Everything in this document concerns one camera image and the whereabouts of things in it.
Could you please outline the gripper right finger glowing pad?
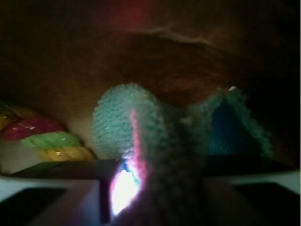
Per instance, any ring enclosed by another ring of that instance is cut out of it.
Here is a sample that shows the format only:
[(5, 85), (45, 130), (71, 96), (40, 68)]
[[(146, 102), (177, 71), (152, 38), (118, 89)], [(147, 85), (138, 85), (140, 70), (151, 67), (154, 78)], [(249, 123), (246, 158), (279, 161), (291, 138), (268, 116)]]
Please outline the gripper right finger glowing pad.
[(205, 225), (299, 226), (301, 172), (266, 157), (209, 156)]

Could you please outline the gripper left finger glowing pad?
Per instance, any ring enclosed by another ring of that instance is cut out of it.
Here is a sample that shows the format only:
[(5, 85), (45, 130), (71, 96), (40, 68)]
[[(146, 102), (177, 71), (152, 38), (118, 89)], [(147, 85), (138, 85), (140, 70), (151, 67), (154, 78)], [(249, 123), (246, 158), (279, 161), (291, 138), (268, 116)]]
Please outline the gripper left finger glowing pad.
[(0, 178), (0, 223), (109, 226), (139, 188), (124, 161), (39, 163)]

